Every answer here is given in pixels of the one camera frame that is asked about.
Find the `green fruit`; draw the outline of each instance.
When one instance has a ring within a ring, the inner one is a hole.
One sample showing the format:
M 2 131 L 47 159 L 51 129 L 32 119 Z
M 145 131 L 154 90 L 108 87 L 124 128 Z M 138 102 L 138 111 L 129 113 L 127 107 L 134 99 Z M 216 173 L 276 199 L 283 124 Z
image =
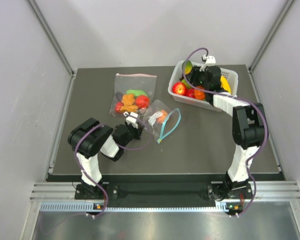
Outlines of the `green fruit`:
M 192 70 L 192 63 L 191 63 L 191 61 L 184 61 L 183 63 L 182 63 L 182 70 L 184 69 L 184 73 L 185 73 L 185 75 L 188 75 L 190 72 L 191 72 L 191 70 Z
M 183 79 L 181 82 L 186 86 L 187 89 L 191 89 L 191 88 L 192 88 L 192 87 L 189 85 L 189 83 L 187 83 L 187 81 L 186 81 L 185 79 Z
M 145 95 L 146 97 L 148 97 L 145 91 L 138 89 L 129 89 L 125 92 L 125 94 L 134 94 L 135 97 L 139 97 L 140 95 Z

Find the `red apple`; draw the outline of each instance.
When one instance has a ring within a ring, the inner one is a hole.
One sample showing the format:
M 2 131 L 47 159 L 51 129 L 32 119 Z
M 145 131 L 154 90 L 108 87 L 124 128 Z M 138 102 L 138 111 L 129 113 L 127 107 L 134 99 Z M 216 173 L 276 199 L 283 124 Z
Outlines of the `red apple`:
M 185 95 L 187 92 L 187 87 L 182 82 L 177 82 L 172 87 L 172 92 L 179 95 Z
M 189 98 L 193 98 L 193 99 L 195 99 L 196 97 L 195 97 L 195 90 L 193 89 L 193 88 L 191 88 L 191 89 L 188 89 L 188 91 L 186 91 L 186 94 L 185 94 L 187 97 L 189 97 Z
M 122 102 L 120 102 L 120 101 L 117 102 L 115 107 L 114 107 L 114 111 L 118 114 L 122 114 L 123 111 L 121 111 L 121 107 L 123 107 L 123 106 L 124 106 L 124 104 Z
M 140 95 L 135 99 L 135 105 L 138 106 L 139 109 L 146 109 L 149 106 L 150 100 L 145 95 Z

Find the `plastic bag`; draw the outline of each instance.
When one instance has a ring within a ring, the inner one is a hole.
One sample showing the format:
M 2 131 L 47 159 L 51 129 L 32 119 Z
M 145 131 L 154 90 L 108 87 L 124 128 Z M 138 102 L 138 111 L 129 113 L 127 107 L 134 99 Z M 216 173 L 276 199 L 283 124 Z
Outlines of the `plastic bag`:
M 171 110 L 162 101 L 155 100 L 145 111 L 143 122 L 145 127 L 152 131 L 154 140 L 159 144 L 171 134 L 181 120 L 179 108 Z
M 154 98 L 156 81 L 155 75 L 117 73 L 109 113 L 113 116 L 122 116 L 124 112 L 143 115 Z

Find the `wall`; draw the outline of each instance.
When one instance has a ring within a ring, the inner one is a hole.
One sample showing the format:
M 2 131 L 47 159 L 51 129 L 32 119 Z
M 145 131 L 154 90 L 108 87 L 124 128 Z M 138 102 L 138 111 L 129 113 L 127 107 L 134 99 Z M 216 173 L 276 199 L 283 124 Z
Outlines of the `wall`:
M 36 0 L 74 69 L 173 66 L 199 47 L 249 66 L 285 1 Z
M 300 187 L 300 0 L 254 73 L 284 172 Z
M 26 1 L 0 1 L 0 240 L 21 235 L 69 79 Z

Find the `white plastic basket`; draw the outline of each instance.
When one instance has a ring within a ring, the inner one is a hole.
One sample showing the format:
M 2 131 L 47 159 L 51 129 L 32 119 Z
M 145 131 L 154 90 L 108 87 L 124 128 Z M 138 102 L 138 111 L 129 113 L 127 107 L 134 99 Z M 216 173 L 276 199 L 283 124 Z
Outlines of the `white plastic basket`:
M 180 77 L 182 76 L 182 63 L 183 62 L 184 61 L 179 61 L 173 70 L 173 73 L 172 73 L 172 76 L 171 76 L 171 79 L 169 82 L 169 86 L 168 86 L 168 93 L 173 96 L 173 99 L 175 101 L 178 101 L 178 102 L 181 102 L 184 104 L 194 105 L 194 106 L 197 106 L 200 108 L 205 108 L 205 109 L 210 109 L 213 111 L 221 112 L 222 111 L 221 109 L 211 106 L 210 103 L 208 103 L 207 101 L 190 98 L 190 97 L 175 94 L 174 92 L 172 92 L 173 85 L 175 83 L 180 82 Z M 197 63 L 197 62 L 192 62 L 192 64 L 194 66 L 202 66 L 203 65 L 202 63 Z M 221 68 L 221 74 L 228 81 L 230 88 L 231 88 L 231 94 L 233 96 L 236 96 L 237 89 L 238 89 L 238 74 L 235 71 L 224 69 L 224 68 Z

